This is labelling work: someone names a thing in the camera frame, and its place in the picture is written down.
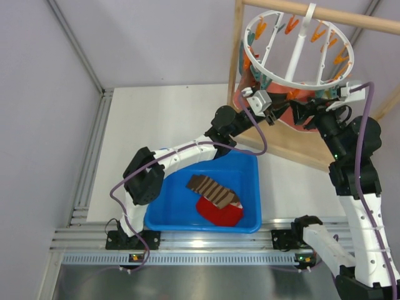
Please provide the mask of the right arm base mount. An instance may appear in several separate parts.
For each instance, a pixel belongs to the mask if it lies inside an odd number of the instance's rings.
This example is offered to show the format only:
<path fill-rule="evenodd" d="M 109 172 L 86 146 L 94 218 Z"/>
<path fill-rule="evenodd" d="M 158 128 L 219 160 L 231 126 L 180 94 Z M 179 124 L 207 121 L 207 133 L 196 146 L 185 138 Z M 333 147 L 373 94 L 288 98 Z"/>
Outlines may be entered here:
<path fill-rule="evenodd" d="M 272 246 L 275 250 L 288 252 L 297 249 L 309 249 L 290 229 L 273 229 L 271 231 Z"/>

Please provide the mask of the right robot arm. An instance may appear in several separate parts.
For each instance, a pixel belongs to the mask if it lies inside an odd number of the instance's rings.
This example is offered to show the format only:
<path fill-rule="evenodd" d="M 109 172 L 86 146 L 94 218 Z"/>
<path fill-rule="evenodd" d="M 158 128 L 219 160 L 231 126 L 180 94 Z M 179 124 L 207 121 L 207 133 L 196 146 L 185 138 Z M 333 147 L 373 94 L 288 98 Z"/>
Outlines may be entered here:
<path fill-rule="evenodd" d="M 295 124 L 317 129 L 334 161 L 329 177 L 344 209 L 353 252 L 345 250 L 316 216 L 296 218 L 293 243 L 310 246 L 334 277 L 341 299 L 399 299 L 399 271 L 393 262 L 381 211 L 381 183 L 371 156 L 381 147 L 381 127 L 369 116 L 340 121 L 322 99 L 292 100 Z"/>

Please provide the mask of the salmon pink cloth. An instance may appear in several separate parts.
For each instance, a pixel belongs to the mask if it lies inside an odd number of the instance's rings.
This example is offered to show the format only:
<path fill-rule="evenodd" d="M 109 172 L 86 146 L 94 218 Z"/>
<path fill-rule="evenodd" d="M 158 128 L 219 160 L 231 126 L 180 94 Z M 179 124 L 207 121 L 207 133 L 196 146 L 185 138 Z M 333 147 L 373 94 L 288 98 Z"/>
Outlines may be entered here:
<path fill-rule="evenodd" d="M 235 92 L 232 97 L 232 103 L 235 108 L 240 109 L 241 107 L 240 107 L 239 100 L 242 98 L 241 91 L 247 87 L 255 87 L 257 89 L 259 89 L 261 87 L 261 83 L 260 83 L 258 77 L 257 76 L 254 77 L 254 74 L 252 73 L 253 64 L 251 63 L 247 54 L 244 51 L 243 41 L 241 41 L 240 48 L 239 48 L 238 69 L 239 69 L 241 78 L 240 78 L 239 84 L 235 88 Z M 284 102 L 288 102 L 289 100 L 292 100 L 292 99 L 298 100 L 301 102 L 306 102 L 308 97 L 315 96 L 314 91 L 294 89 L 291 87 L 282 86 L 274 81 L 271 81 L 269 84 L 267 84 L 266 91 L 269 94 L 278 94 L 278 95 L 283 94 Z M 282 123 L 285 123 L 287 126 L 293 128 L 297 131 L 306 132 L 306 130 L 301 125 L 295 125 L 294 120 L 293 120 L 293 112 L 290 107 L 288 107 L 285 110 L 285 112 L 282 114 L 282 116 L 279 118 L 279 120 Z"/>

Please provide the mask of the brown striped sock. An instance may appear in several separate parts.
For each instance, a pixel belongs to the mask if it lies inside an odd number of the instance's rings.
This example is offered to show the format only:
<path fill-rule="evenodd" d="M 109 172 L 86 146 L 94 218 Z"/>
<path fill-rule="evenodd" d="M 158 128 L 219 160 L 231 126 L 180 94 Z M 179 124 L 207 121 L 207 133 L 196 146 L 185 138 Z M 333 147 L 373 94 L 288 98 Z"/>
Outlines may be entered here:
<path fill-rule="evenodd" d="M 192 175 L 186 187 L 196 194 L 205 197 L 219 209 L 226 207 L 228 204 L 242 206 L 239 196 L 213 178 L 200 174 Z"/>

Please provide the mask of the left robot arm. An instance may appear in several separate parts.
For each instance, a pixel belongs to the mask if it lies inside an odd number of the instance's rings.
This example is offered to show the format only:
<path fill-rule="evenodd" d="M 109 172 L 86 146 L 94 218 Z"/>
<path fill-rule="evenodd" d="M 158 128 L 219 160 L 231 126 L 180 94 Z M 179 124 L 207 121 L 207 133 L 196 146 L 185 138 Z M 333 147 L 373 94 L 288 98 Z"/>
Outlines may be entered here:
<path fill-rule="evenodd" d="M 122 174 L 122 181 L 110 191 L 110 197 L 122 209 L 117 229 L 107 236 L 118 249 L 132 249 L 142 242 L 144 217 L 148 205 L 160 195 L 164 180 L 173 173 L 204 161 L 219 159 L 237 151 L 234 137 L 250 128 L 261 131 L 259 123 L 274 124 L 287 109 L 288 93 L 268 92 L 246 87 L 239 97 L 242 111 L 225 105 L 217 109 L 211 127 L 200 137 L 177 147 L 151 151 L 142 147 Z"/>

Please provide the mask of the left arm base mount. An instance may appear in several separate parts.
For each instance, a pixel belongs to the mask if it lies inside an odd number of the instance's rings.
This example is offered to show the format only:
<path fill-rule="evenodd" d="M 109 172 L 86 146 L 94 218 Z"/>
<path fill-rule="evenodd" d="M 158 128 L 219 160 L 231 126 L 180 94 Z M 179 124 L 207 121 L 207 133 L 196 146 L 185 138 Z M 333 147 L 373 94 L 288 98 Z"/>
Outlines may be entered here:
<path fill-rule="evenodd" d="M 161 241 L 160 231 L 144 230 L 139 233 L 150 250 L 158 250 Z M 117 229 L 107 233 L 105 249 L 107 250 L 145 250 L 146 245 L 137 237 L 128 235 L 123 231 L 119 221 Z"/>

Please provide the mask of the white round clip hanger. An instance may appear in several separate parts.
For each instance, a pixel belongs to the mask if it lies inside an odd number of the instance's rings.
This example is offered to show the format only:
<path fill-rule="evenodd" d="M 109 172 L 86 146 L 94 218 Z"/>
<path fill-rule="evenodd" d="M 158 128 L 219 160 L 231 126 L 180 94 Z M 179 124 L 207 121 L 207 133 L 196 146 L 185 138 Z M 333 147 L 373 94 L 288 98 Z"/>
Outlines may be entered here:
<path fill-rule="evenodd" d="M 346 81 L 354 67 L 350 40 L 333 23 L 316 16 L 317 6 L 304 14 L 267 10 L 248 22 L 238 48 L 242 80 L 263 90 L 270 86 L 298 91 L 325 91 Z"/>

